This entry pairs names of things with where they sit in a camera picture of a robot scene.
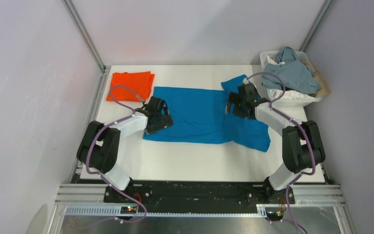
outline folded orange cloth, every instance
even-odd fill
[[[146,100],[150,97],[153,81],[154,74],[151,74],[151,72],[113,73],[110,88],[116,85],[127,86]],[[117,101],[139,101],[132,92],[125,88],[115,88],[112,91],[112,96]],[[107,96],[107,101],[112,101],[110,94]]]

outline blue-gray garment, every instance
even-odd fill
[[[285,62],[285,65],[279,66],[266,64],[265,72],[270,72],[281,78],[284,86],[299,91],[304,94],[315,94],[320,88],[319,83],[312,77],[312,70],[300,62],[296,52],[285,47],[276,55],[276,62]],[[262,85],[269,89],[280,89],[280,81],[270,75],[262,75]]]

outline wall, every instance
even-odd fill
[[[61,0],[0,1],[0,233],[45,225],[97,76]]]
[[[300,48],[323,0],[75,0],[107,65],[259,64]]]
[[[338,0],[308,49],[332,93],[308,108],[357,231],[374,233],[374,1]]]

